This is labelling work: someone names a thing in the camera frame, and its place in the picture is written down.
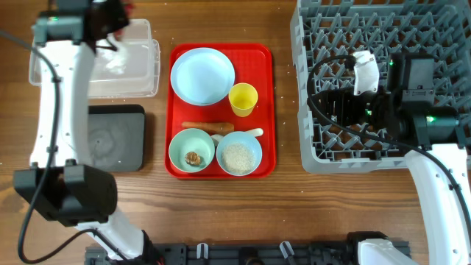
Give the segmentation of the yellow plastic cup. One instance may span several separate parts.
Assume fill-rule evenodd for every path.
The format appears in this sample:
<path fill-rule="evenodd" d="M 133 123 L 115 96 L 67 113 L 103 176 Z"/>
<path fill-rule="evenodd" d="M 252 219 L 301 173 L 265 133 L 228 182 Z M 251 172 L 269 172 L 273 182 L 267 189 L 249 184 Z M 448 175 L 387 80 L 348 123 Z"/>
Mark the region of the yellow plastic cup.
<path fill-rule="evenodd" d="M 247 117 L 258 102 L 258 92 L 254 86 L 241 82 L 230 89 L 228 98 L 234 114 Z"/>

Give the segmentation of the light blue bowl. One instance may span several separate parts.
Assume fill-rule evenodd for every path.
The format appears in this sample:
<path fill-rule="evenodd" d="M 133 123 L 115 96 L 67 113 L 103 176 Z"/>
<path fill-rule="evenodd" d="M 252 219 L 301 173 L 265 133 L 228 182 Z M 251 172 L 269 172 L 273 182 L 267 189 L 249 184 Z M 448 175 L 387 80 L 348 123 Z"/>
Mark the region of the light blue bowl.
<path fill-rule="evenodd" d="M 216 147 L 216 159 L 228 174 L 244 177 L 253 173 L 263 157 L 258 139 L 248 132 L 232 132 L 222 138 Z"/>

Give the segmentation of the white rice grains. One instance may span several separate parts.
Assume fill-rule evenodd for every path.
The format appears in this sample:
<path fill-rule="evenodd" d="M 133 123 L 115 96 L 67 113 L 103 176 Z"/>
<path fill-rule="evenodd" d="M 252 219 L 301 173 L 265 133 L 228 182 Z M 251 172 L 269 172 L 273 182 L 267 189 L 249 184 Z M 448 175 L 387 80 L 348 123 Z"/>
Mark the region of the white rice grains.
<path fill-rule="evenodd" d="M 255 168 L 255 156 L 244 144 L 229 144 L 222 150 L 222 165 L 231 174 L 249 174 Z"/>

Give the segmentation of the orange carrot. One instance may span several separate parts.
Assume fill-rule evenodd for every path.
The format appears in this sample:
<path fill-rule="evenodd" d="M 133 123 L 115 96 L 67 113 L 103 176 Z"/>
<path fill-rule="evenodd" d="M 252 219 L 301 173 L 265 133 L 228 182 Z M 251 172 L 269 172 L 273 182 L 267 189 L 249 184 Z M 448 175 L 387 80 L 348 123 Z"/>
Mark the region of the orange carrot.
<path fill-rule="evenodd" d="M 182 127 L 186 129 L 195 128 L 203 130 L 210 134 L 226 135 L 232 133 L 235 126 L 228 122 L 219 123 L 206 123 L 206 122 L 195 122 L 195 121 L 184 121 Z"/>

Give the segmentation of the brown walnut food scrap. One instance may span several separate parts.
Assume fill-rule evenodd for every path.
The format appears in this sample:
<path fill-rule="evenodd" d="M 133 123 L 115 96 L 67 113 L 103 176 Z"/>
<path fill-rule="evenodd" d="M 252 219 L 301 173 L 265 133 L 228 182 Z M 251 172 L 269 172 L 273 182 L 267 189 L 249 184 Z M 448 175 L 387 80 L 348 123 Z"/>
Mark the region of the brown walnut food scrap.
<path fill-rule="evenodd" d="M 190 166 L 199 166 L 202 162 L 202 159 L 197 153 L 188 152 L 185 155 L 185 162 Z"/>

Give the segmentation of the red snack wrapper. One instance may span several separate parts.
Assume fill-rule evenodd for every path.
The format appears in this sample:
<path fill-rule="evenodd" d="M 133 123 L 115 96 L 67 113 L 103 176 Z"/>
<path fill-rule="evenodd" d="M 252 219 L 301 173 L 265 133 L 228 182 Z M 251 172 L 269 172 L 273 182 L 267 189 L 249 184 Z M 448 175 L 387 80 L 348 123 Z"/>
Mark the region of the red snack wrapper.
<path fill-rule="evenodd" d="M 124 11 L 126 13 L 126 16 L 128 19 L 130 19 L 132 12 L 135 8 L 135 5 L 133 4 L 132 0 L 122 0 L 122 3 L 124 5 Z M 122 40 L 123 35 L 124 35 L 124 29 L 117 30 L 113 33 L 113 37 L 118 41 Z"/>

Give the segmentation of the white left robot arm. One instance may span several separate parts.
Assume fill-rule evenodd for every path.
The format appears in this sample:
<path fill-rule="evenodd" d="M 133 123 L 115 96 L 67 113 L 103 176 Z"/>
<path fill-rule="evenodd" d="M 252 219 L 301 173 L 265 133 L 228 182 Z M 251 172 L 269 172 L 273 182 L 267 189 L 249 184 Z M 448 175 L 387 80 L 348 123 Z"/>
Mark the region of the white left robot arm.
<path fill-rule="evenodd" d="M 101 40 L 125 28 L 128 1 L 50 1 L 26 48 L 41 60 L 38 130 L 29 167 L 15 191 L 44 219 L 99 243 L 113 264 L 163 264 L 145 231 L 117 206 L 112 174 L 95 168 L 88 148 L 88 88 Z"/>

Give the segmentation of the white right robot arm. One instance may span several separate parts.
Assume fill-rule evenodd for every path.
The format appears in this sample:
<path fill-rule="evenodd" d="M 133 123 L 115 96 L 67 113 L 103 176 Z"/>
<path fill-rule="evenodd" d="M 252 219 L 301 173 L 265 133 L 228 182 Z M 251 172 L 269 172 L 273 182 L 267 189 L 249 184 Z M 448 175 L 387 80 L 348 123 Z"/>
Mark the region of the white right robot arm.
<path fill-rule="evenodd" d="M 432 264 L 470 262 L 470 184 L 464 128 L 453 107 L 437 107 L 434 58 L 424 53 L 389 57 L 386 86 L 380 86 L 375 56 L 343 56 L 353 71 L 352 87 L 316 92 L 307 81 L 307 103 L 321 124 L 351 133 L 354 124 L 385 129 L 385 142 L 405 150 L 422 210 Z"/>

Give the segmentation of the clear plastic waste bin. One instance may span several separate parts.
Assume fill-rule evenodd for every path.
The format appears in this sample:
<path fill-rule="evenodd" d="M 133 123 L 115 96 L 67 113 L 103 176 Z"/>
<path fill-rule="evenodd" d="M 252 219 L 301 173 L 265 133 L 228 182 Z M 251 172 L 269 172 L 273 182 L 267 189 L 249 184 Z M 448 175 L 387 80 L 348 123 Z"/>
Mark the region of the clear plastic waste bin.
<path fill-rule="evenodd" d="M 109 34 L 93 49 L 86 43 L 51 41 L 38 51 L 61 78 L 69 99 L 141 98 L 157 93 L 160 47 L 146 19 L 132 19 L 121 40 Z"/>

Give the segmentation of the black waste tray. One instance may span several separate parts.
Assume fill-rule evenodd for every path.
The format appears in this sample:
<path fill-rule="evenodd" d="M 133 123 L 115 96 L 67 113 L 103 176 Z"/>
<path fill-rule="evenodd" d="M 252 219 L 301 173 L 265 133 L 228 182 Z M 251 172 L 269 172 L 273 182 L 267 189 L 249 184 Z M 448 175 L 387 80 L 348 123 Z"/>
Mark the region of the black waste tray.
<path fill-rule="evenodd" d="M 93 167 L 136 172 L 144 163 L 146 113 L 141 105 L 94 105 L 88 109 Z"/>

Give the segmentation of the grey dishwasher rack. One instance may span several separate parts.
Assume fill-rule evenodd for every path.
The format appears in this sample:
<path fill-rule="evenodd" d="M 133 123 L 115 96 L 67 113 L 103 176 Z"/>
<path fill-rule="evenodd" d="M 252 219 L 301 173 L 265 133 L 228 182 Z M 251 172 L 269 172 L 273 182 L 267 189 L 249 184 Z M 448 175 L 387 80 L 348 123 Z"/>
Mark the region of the grey dishwasher rack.
<path fill-rule="evenodd" d="M 306 85 L 315 64 L 333 55 L 367 50 L 385 79 L 394 52 L 425 52 L 435 59 L 435 102 L 460 114 L 470 128 L 470 3 L 468 1 L 299 1 L 290 23 L 297 73 L 302 167 L 310 173 L 364 173 L 402 169 L 387 132 L 366 128 L 368 138 L 321 125 L 311 112 Z"/>

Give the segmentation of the white plastic spoon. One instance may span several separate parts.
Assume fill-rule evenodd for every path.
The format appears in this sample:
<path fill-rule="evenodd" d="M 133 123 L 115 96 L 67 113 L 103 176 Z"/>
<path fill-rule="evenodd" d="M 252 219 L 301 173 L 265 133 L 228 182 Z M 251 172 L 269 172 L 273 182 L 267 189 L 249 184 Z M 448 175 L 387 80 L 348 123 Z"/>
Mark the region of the white plastic spoon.
<path fill-rule="evenodd" d="M 250 135 L 254 137 L 259 137 L 263 135 L 263 129 L 261 128 L 252 129 L 252 130 L 248 130 L 247 133 L 249 133 Z M 219 144 L 219 142 L 223 139 L 223 137 L 224 137 L 223 135 L 218 135 L 218 134 L 214 134 L 211 136 L 215 146 Z"/>

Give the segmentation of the large light blue plate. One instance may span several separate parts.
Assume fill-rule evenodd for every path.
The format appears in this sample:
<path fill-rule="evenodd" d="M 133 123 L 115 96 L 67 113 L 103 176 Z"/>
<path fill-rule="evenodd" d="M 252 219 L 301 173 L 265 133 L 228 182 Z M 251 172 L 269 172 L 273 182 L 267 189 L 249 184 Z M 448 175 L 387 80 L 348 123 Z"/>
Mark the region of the large light blue plate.
<path fill-rule="evenodd" d="M 235 84 L 236 72 L 222 52 L 202 47 L 179 56 L 171 68 L 170 81 L 175 94 L 195 106 L 216 104 Z"/>

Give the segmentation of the mint green bowl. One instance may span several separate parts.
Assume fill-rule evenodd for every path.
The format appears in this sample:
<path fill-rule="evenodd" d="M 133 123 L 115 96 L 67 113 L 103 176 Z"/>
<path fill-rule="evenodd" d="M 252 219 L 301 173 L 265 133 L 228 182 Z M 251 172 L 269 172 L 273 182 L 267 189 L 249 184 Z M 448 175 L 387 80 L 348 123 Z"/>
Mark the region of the mint green bowl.
<path fill-rule="evenodd" d="M 169 144 L 171 164 L 185 173 L 197 173 L 206 169 L 213 161 L 216 147 L 212 138 L 203 130 L 185 129 L 176 134 Z M 199 166 L 190 166 L 185 162 L 188 152 L 197 153 L 202 162 Z"/>

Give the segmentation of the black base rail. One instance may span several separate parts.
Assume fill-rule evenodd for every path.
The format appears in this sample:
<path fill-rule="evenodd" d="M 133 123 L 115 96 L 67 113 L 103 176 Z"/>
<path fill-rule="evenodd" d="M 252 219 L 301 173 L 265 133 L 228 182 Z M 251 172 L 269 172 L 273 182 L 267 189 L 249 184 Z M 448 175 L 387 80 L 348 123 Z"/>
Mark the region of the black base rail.
<path fill-rule="evenodd" d="M 247 258 L 259 258 L 264 264 L 287 264 L 278 244 L 258 245 L 211 245 L 207 258 L 200 258 L 196 246 L 186 244 L 156 244 L 155 248 L 169 265 L 239 265 Z M 329 241 L 311 244 L 294 244 L 296 264 L 353 264 L 353 255 L 347 251 L 347 244 Z"/>

